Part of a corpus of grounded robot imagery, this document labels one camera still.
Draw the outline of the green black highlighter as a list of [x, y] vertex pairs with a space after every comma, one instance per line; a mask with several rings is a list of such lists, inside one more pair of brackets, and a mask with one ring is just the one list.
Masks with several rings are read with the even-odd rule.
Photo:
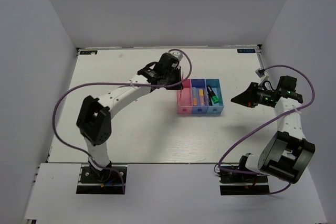
[[217, 95], [210, 86], [207, 86], [207, 92], [209, 92], [211, 95], [212, 103], [214, 104], [219, 103], [219, 98], [217, 97]]

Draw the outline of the orange clear highlighter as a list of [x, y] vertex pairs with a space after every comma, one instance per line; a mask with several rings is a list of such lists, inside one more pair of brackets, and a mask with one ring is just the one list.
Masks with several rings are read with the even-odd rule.
[[192, 87], [192, 97], [193, 97], [193, 105], [198, 106], [198, 99], [197, 99], [197, 88]]

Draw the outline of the purple black highlighter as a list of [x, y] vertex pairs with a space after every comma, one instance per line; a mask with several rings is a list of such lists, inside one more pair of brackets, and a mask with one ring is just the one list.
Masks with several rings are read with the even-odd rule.
[[209, 106], [213, 106], [212, 99], [211, 99], [211, 95], [210, 95], [209, 92], [208, 92], [208, 105], [209, 105]]

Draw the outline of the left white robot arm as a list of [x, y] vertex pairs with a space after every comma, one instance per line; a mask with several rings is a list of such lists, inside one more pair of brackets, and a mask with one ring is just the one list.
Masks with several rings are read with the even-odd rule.
[[182, 52], [169, 50], [158, 62], [151, 62], [138, 70], [127, 83], [100, 97], [89, 95], [83, 100], [76, 125], [85, 138], [90, 154], [89, 166], [98, 181], [104, 182], [111, 175], [106, 144], [112, 133], [111, 120], [136, 99], [161, 86], [167, 90], [182, 90], [182, 58]]

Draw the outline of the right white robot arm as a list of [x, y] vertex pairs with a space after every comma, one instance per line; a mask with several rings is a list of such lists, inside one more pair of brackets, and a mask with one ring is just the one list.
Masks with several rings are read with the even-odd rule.
[[303, 103], [302, 95], [296, 92], [296, 83], [294, 77], [281, 76], [275, 90], [264, 90], [252, 82], [246, 91], [231, 99], [248, 108], [259, 104], [272, 107], [277, 115], [295, 110], [278, 120], [277, 132], [260, 155], [247, 153], [241, 157], [237, 168], [241, 180], [250, 181], [261, 173], [295, 184], [308, 166], [316, 148], [306, 140], [301, 116], [296, 111]]

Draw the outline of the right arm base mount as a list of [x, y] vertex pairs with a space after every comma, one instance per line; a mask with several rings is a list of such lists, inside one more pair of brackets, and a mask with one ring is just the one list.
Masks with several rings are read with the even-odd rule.
[[219, 176], [219, 188], [221, 196], [247, 196], [247, 195], [265, 195], [270, 193], [268, 178], [266, 176], [257, 176], [252, 174], [234, 173], [234, 170], [247, 172], [245, 167], [247, 156], [240, 158], [238, 164], [223, 162], [222, 168], [214, 166], [214, 172]]

